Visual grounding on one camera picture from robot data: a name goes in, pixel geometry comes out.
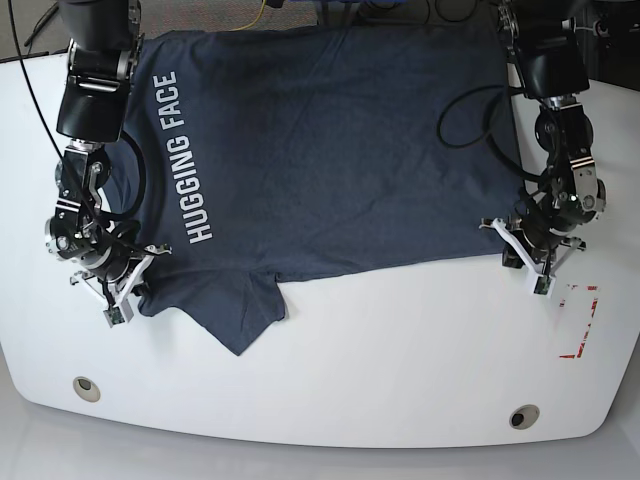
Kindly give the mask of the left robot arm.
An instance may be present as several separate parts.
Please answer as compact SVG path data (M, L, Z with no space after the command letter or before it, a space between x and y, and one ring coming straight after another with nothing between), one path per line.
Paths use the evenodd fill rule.
M517 139L489 17L457 27L171 32L143 53L131 123L149 160L147 240L172 256L145 275L145 310L201 283L333 278L501 252L548 294L556 250L605 204L577 94L574 34L525 2L512 27L519 92L540 105L549 157Z

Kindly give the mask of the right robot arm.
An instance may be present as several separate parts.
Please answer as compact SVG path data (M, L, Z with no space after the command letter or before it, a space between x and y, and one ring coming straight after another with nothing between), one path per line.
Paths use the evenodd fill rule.
M168 246L141 246L134 216L146 189L146 166L136 141L124 131L126 108L139 60L141 6L137 1L61 1L68 28L68 70L56 130L70 143L56 167L58 199L45 227L46 248L80 269L72 284L97 297L107 322L130 321L130 294L139 293L143 273ZM121 213L104 210L102 187L112 165L108 144L124 141L137 166L133 203Z

